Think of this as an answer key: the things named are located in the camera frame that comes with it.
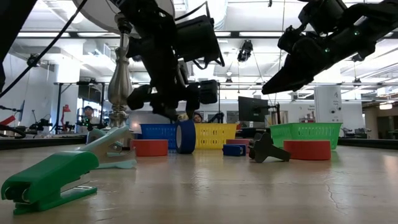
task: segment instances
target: table surface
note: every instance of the table surface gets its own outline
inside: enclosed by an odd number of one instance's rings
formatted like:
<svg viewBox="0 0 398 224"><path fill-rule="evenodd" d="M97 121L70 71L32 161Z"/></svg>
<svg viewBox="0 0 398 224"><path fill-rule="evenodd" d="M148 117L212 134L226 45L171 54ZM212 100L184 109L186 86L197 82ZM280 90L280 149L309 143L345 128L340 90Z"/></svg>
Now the table surface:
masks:
<svg viewBox="0 0 398 224"><path fill-rule="evenodd" d="M0 183L74 149L0 151ZM45 212L13 216L0 201L0 223L397 223L397 156L341 146L332 161L256 164L221 150L139 157L134 169L92 171L96 194Z"/></svg>

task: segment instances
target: blue basket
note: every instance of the blue basket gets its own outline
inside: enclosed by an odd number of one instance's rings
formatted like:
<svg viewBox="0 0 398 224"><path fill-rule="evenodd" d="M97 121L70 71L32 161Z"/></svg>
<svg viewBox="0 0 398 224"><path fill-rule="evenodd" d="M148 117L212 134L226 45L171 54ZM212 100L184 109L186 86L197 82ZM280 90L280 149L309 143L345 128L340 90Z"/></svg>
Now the blue basket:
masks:
<svg viewBox="0 0 398 224"><path fill-rule="evenodd" d="M166 139L169 149L176 149L175 124L141 124L143 139Z"/></svg>

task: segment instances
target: light green object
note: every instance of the light green object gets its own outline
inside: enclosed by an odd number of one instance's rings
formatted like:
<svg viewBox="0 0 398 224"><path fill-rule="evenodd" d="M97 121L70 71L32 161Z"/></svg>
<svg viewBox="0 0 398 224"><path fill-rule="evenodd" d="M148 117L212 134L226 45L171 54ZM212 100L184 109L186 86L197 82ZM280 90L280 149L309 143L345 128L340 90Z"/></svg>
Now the light green object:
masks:
<svg viewBox="0 0 398 224"><path fill-rule="evenodd" d="M329 140L336 149L342 123L289 123L270 126L274 146L283 148L285 140Z"/></svg>
<svg viewBox="0 0 398 224"><path fill-rule="evenodd" d="M79 180L98 167L91 152L65 151L52 154L32 167L9 177L1 187L1 198L16 203L14 214L38 212L93 194L96 187L62 187Z"/></svg>
<svg viewBox="0 0 398 224"><path fill-rule="evenodd" d="M104 131L95 131L97 136L104 134L104 136L90 142L85 147L78 149L78 151L88 151L94 153L98 160L99 166L97 169L105 168L119 168L119 169L131 169L136 164L135 153L130 150L128 153L122 153L122 144L118 140L122 138L130 138L131 133L127 126L121 128L111 128L106 134ZM119 153L108 152L112 146L121 144Z"/></svg>
<svg viewBox="0 0 398 224"><path fill-rule="evenodd" d="M87 134L87 139L86 139L86 144L90 144L91 142L99 139L100 137L103 137L106 135L106 132L104 132L103 130L100 130L98 128L94 128L93 130L91 130L88 134ZM120 147L120 149L123 148L123 143L117 141L114 143L114 145L116 147Z"/></svg>

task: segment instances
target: small blue block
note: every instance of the small blue block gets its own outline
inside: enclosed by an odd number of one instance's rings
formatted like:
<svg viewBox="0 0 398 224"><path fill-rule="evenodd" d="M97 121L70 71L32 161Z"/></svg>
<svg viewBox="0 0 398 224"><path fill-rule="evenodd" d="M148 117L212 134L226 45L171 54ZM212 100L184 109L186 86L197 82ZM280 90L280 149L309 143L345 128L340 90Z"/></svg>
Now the small blue block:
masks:
<svg viewBox="0 0 398 224"><path fill-rule="evenodd" d="M246 145L244 144L225 144L223 147L224 156L245 156Z"/></svg>

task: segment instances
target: tape roll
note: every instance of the tape roll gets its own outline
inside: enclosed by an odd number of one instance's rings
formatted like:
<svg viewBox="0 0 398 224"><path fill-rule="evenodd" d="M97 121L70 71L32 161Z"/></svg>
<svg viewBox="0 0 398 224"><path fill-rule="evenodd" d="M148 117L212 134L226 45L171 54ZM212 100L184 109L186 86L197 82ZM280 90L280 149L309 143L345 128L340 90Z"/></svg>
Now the tape roll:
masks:
<svg viewBox="0 0 398 224"><path fill-rule="evenodd" d="M175 128L175 144L180 154L191 154L197 141L195 124L192 120L181 121Z"/></svg>
<svg viewBox="0 0 398 224"><path fill-rule="evenodd" d="M329 160L331 158L330 141L285 140L284 150L291 153L291 159Z"/></svg>
<svg viewBox="0 0 398 224"><path fill-rule="evenodd" d="M249 153L249 143L252 139L227 139L227 144L244 144L246 145L246 154Z"/></svg>
<svg viewBox="0 0 398 224"><path fill-rule="evenodd" d="M161 139L134 139L130 142L131 148L136 148L136 156L167 156L169 144Z"/></svg>

